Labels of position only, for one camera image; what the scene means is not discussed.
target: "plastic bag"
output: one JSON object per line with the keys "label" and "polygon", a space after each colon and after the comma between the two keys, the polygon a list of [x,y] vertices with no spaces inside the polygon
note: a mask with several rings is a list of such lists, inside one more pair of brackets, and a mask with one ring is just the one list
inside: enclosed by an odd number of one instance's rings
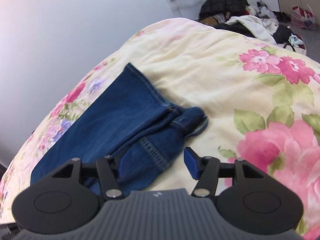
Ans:
{"label": "plastic bag", "polygon": [[316,19],[310,7],[306,10],[298,5],[292,6],[291,23],[299,29],[316,30],[317,28]]}

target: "gray gripper base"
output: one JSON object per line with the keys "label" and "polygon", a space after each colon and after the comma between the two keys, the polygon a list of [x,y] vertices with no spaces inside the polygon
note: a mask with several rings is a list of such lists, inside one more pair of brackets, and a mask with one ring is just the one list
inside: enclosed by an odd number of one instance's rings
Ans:
{"label": "gray gripper base", "polygon": [[123,200],[107,201],[86,225],[58,235],[22,230],[14,240],[302,240],[294,230],[279,235],[244,232],[221,217],[207,198],[185,189],[133,191]]}

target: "pile of clothes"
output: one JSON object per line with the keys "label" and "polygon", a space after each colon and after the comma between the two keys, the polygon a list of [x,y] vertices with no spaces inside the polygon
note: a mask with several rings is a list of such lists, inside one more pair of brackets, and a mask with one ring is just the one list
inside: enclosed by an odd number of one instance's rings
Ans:
{"label": "pile of clothes", "polygon": [[290,18],[285,13],[271,11],[261,0],[257,6],[250,5],[247,0],[207,0],[201,7],[198,21],[306,54],[302,38],[279,23],[290,22]]}

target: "floral bedspread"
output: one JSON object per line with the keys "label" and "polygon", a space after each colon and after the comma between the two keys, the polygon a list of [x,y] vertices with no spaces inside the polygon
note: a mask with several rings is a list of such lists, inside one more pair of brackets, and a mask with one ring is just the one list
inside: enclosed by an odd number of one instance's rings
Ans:
{"label": "floral bedspread", "polygon": [[[183,18],[150,25],[90,71],[25,142],[0,183],[0,223],[12,222],[15,196],[50,147],[132,62],[160,92],[185,107],[200,106],[207,130],[188,142],[223,162],[242,157],[301,198],[297,232],[320,235],[320,65],[310,58]],[[196,182],[182,156],[149,189]],[[218,185],[222,191],[229,180]]]}

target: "denim fabric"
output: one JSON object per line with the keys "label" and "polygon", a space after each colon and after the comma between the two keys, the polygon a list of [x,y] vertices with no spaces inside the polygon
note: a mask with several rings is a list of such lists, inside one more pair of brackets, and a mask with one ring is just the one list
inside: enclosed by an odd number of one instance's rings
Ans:
{"label": "denim fabric", "polygon": [[[143,189],[168,168],[185,139],[200,134],[207,123],[199,107],[170,102],[129,63],[39,161],[30,184],[71,158],[88,163],[112,155],[119,158],[121,190]],[[98,182],[85,185],[100,193]]]}

